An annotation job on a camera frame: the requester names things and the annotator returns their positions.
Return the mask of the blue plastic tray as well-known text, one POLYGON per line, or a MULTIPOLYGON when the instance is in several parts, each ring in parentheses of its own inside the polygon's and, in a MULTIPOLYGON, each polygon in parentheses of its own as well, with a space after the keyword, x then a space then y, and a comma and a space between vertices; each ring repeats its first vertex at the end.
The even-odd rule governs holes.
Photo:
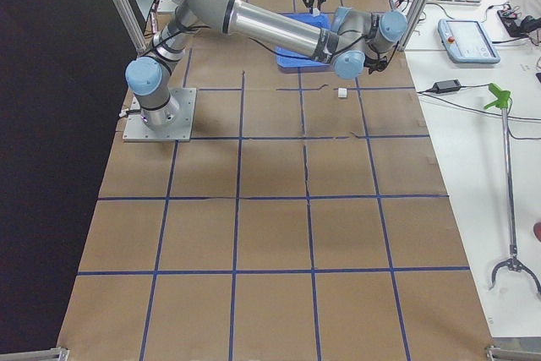
POLYGON ((329 65, 320 61, 320 55, 313 60, 321 31, 331 27, 326 14, 313 15, 283 14, 280 29, 284 34, 276 44, 276 64, 286 72, 300 69, 327 69, 329 65))

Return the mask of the grey teach pendant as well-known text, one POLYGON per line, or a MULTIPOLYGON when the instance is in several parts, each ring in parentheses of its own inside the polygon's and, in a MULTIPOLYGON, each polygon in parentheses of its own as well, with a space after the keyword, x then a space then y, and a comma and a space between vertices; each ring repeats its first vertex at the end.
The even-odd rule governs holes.
POLYGON ((441 19, 438 33, 453 63, 497 64, 500 55, 495 50, 483 25, 477 20, 441 19))

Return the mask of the black power adapter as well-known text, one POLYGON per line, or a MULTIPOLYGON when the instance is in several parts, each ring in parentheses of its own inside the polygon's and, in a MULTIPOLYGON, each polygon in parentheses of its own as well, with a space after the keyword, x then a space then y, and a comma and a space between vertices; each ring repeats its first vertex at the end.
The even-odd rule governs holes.
POLYGON ((462 88, 458 79, 442 80, 434 83, 433 91, 436 94, 457 92, 462 88))

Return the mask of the brown paper table cover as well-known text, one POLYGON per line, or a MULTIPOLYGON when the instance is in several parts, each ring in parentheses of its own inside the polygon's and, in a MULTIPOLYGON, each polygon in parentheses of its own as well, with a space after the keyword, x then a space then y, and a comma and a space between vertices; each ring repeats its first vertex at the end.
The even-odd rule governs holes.
POLYGON ((484 359, 402 52, 343 80, 204 29, 172 84, 197 89, 193 138, 116 133, 57 341, 72 360, 484 359))

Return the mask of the green handled reacher grabber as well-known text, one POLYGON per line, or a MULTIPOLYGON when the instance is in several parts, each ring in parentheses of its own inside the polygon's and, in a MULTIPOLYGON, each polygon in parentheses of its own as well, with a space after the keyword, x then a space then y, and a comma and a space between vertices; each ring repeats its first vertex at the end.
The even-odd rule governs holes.
POLYGON ((503 137, 503 153, 505 163, 505 180, 506 180, 506 208, 508 217, 508 233, 509 233, 509 257, 506 260, 502 260, 497 263, 491 271, 491 285, 490 289, 495 287, 496 277, 498 271, 502 268, 507 268, 512 272, 525 272, 532 279, 536 288, 537 295, 540 297, 540 281, 535 273, 525 266, 518 259, 518 247, 516 240, 516 217, 515 217, 515 205, 513 194, 513 180, 512 180, 512 166, 511 166, 511 144, 510 144, 510 127, 508 121, 508 111, 511 101, 511 93, 508 90, 501 89, 495 83, 488 84, 489 92, 494 96, 494 100, 484 106, 487 110, 491 107, 500 109, 501 113, 501 125, 502 125, 502 137, 503 137))

